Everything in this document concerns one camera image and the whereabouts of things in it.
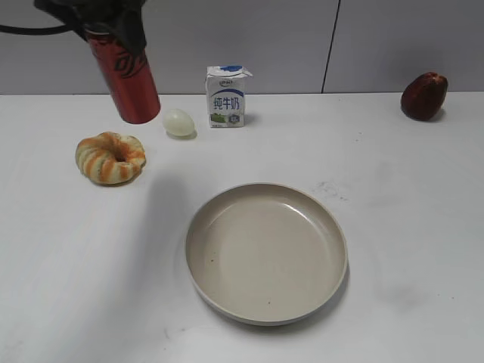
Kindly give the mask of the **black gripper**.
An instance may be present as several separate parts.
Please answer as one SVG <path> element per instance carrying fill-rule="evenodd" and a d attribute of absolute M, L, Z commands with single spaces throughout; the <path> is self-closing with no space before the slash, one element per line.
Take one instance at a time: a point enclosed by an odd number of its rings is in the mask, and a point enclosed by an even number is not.
<path fill-rule="evenodd" d="M 140 55 L 146 47 L 141 9 L 145 0 L 35 0 L 35 8 L 51 15 L 70 28 L 83 41 L 87 40 L 84 23 L 116 20 L 116 37 L 131 55 Z"/>

